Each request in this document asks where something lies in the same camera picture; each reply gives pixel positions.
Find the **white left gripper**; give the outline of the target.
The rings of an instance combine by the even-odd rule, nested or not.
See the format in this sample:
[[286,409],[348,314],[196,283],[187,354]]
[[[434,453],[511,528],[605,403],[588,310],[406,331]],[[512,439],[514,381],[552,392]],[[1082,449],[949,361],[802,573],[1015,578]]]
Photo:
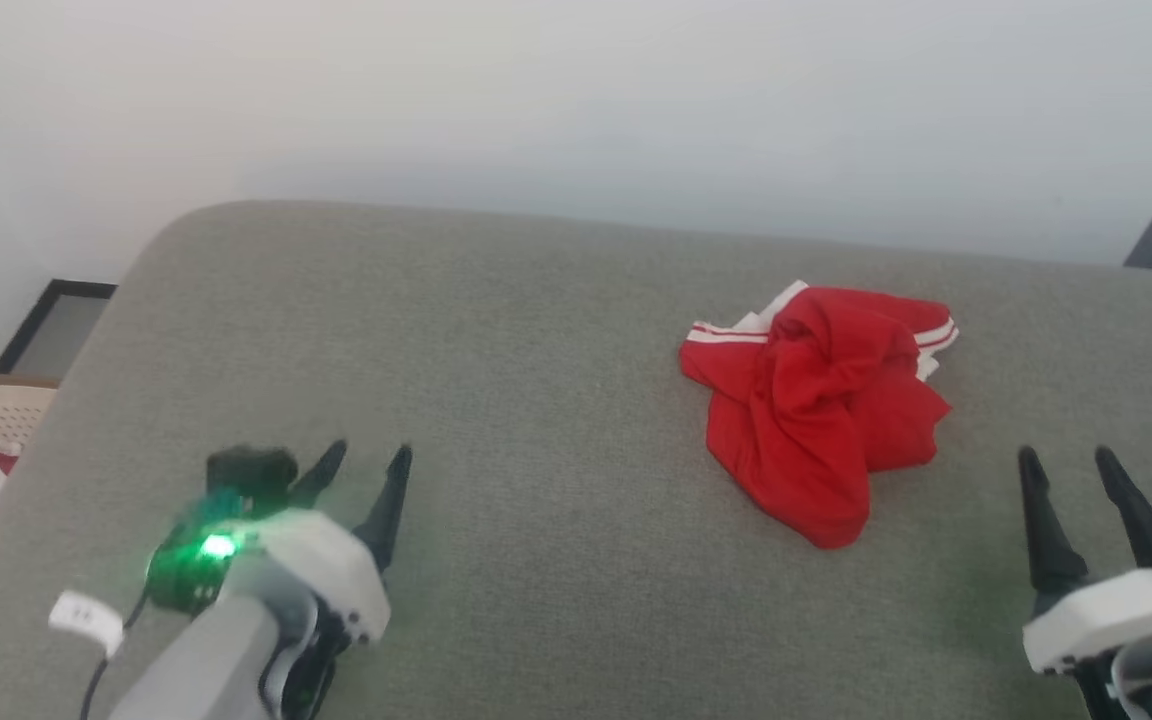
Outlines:
[[253,524],[253,594],[273,612],[280,634],[306,647],[335,617],[347,644],[379,641],[392,611],[381,573],[392,564],[414,450],[397,448],[380,495],[355,536],[314,509],[348,450],[338,439],[291,484],[288,505]]

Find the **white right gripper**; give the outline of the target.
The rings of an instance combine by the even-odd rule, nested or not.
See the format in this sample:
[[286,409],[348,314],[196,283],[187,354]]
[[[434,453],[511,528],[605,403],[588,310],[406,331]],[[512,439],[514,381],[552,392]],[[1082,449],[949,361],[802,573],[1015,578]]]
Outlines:
[[1018,452],[1030,585],[1036,602],[1056,602],[1021,629],[1030,669],[1064,673],[1079,661],[1152,638],[1152,505],[1111,447],[1094,462],[1116,507],[1137,569],[1087,585],[1089,569],[1051,503],[1049,479],[1032,447]]

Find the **red garment with white stripes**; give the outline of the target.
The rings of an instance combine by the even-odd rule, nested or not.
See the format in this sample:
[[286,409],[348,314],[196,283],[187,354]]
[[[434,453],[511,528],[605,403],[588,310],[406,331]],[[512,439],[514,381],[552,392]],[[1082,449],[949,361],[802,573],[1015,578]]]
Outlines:
[[861,537],[870,478],[929,464],[958,338],[940,302],[794,282],[733,325],[695,323],[681,372],[710,391],[707,447],[761,511],[814,547]]

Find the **grey fabric sofa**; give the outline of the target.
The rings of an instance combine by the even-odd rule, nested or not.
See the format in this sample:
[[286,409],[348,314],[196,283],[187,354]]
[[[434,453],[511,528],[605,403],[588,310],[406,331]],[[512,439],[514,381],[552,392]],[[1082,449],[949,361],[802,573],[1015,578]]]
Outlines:
[[[931,465],[817,550],[708,455],[692,323],[796,279],[950,306]],[[414,446],[394,616],[323,720],[1079,720],[1021,650],[1020,447],[1096,573],[1132,564],[1093,452],[1152,501],[1152,272],[842,243],[236,202],[120,282],[0,497],[0,720],[76,720],[101,657],[67,588],[127,611],[212,452],[349,441],[348,520]]]

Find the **black framed panel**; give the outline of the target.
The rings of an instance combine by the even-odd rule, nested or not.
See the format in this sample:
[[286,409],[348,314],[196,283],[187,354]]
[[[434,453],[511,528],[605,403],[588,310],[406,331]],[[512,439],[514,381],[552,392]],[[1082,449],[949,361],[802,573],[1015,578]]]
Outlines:
[[0,354],[0,376],[60,381],[116,290],[116,285],[52,279]]

